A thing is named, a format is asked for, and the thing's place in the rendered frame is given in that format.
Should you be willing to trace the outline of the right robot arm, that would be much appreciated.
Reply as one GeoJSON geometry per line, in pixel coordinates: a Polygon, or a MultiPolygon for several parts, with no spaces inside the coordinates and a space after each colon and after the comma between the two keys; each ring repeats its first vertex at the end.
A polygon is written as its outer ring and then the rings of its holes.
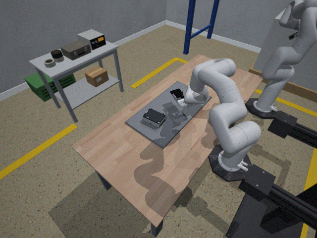
{"type": "Polygon", "coordinates": [[[261,112],[278,111],[273,106],[286,83],[293,77],[294,68],[317,40],[317,0],[294,0],[288,4],[279,24],[281,27],[298,30],[288,38],[297,37],[291,47],[277,48],[262,70],[262,77],[269,80],[253,106],[261,112]]]}

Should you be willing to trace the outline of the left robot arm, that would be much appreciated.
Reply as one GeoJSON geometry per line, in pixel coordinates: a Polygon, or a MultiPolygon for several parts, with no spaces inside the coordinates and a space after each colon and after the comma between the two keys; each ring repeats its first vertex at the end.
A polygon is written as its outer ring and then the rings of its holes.
{"type": "Polygon", "coordinates": [[[247,108],[236,83],[230,78],[236,72],[231,59],[212,59],[194,67],[190,84],[180,94],[187,104],[204,104],[208,98],[207,86],[216,93],[221,104],[209,112],[209,119],[217,139],[223,149],[218,162],[227,171],[235,172],[248,168],[243,159],[261,136],[259,125],[253,121],[244,121],[231,128],[229,125],[243,119],[247,108]],[[207,85],[207,86],[206,86],[207,85]]]}

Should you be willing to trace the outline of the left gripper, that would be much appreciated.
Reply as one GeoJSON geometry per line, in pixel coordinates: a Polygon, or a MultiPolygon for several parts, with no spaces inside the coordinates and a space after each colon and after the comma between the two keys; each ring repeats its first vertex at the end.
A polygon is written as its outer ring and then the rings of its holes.
{"type": "Polygon", "coordinates": [[[189,108],[189,107],[192,107],[194,105],[197,105],[197,104],[187,104],[186,102],[184,102],[184,98],[176,98],[176,96],[174,94],[172,94],[172,96],[177,100],[177,106],[183,110],[183,109],[186,109],[186,108],[189,108]]]}

